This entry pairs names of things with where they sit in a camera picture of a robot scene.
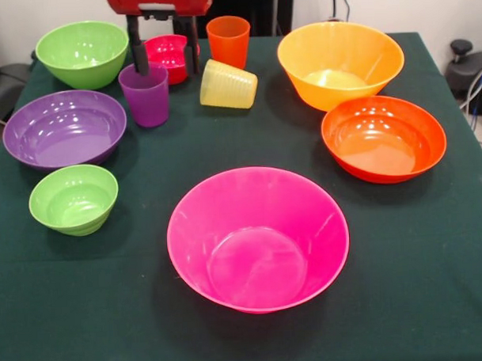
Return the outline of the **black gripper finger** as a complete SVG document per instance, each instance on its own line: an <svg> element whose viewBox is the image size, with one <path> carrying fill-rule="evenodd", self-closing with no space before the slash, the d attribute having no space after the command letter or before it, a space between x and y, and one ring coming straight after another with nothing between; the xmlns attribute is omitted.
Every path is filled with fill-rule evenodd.
<svg viewBox="0 0 482 361"><path fill-rule="evenodd" d="M197 22L195 17L183 17L182 23L186 37L184 48L185 66L190 76L199 73Z"/></svg>
<svg viewBox="0 0 482 361"><path fill-rule="evenodd" d="M127 34L129 39L129 47L131 48L132 58L135 70L142 76L147 76L150 68L148 65L146 48L142 44L139 35L139 19L138 16L126 15Z"/></svg>

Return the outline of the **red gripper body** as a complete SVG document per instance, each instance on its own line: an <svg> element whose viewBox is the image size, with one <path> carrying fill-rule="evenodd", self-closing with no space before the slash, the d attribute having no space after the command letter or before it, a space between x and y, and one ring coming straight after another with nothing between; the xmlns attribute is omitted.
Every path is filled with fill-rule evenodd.
<svg viewBox="0 0 482 361"><path fill-rule="evenodd" d="M141 15L144 10L168 10L178 16L204 16L213 0L107 0L112 10L123 15Z"/></svg>

